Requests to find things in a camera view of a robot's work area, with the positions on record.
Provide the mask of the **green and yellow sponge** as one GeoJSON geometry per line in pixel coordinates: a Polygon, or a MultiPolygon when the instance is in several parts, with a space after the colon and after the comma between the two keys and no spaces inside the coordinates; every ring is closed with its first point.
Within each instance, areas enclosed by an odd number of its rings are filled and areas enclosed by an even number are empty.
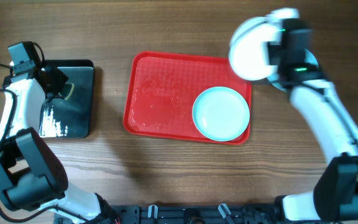
{"type": "Polygon", "coordinates": [[[74,89],[75,85],[73,83],[65,83],[63,89],[59,92],[59,95],[64,100],[68,100],[71,97],[74,89]]]}

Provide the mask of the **white round plate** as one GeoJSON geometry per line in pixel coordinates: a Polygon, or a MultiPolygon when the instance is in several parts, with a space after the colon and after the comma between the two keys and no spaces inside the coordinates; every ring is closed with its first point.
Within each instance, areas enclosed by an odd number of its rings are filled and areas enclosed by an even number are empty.
{"type": "Polygon", "coordinates": [[[266,17],[253,17],[233,33],[229,44],[229,64],[233,72],[248,81],[257,81],[275,73],[269,63],[267,43],[274,41],[278,29],[266,17]]]}

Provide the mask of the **light blue plate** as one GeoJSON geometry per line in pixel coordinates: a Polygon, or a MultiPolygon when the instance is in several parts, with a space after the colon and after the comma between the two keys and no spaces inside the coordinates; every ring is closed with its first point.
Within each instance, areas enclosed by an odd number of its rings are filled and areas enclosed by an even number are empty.
{"type": "Polygon", "coordinates": [[[193,103],[192,119],[196,129],[207,139],[232,141],[250,124],[250,106],[236,90],[215,86],[200,93],[193,103]]]}
{"type": "MultiPolygon", "coordinates": [[[[318,61],[316,59],[316,57],[309,51],[309,50],[305,50],[305,62],[306,63],[311,63],[313,65],[318,66],[318,61]]],[[[271,74],[270,76],[267,77],[267,80],[270,82],[271,85],[273,85],[275,88],[287,92],[287,90],[283,87],[282,84],[280,84],[279,82],[279,74],[277,72],[271,74]]]]}

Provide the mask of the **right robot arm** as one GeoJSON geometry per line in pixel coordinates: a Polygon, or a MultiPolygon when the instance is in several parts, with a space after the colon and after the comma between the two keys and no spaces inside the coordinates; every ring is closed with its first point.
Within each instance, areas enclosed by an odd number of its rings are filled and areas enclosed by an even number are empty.
{"type": "Polygon", "coordinates": [[[299,18],[274,22],[268,42],[271,81],[289,94],[324,152],[328,166],[313,191],[283,196],[283,217],[291,221],[358,220],[358,127],[341,103],[334,83],[308,51],[311,29],[299,18]]]}

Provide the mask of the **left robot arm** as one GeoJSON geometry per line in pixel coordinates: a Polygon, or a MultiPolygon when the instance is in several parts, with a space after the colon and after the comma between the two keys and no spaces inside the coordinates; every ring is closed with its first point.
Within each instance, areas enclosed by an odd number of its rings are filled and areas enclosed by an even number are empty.
{"type": "Polygon", "coordinates": [[[62,163],[39,135],[43,107],[70,100],[75,84],[35,42],[18,42],[8,51],[13,64],[0,88],[6,97],[0,123],[0,217],[24,223],[51,211],[73,223],[120,223],[100,195],[69,183],[62,163]]]}

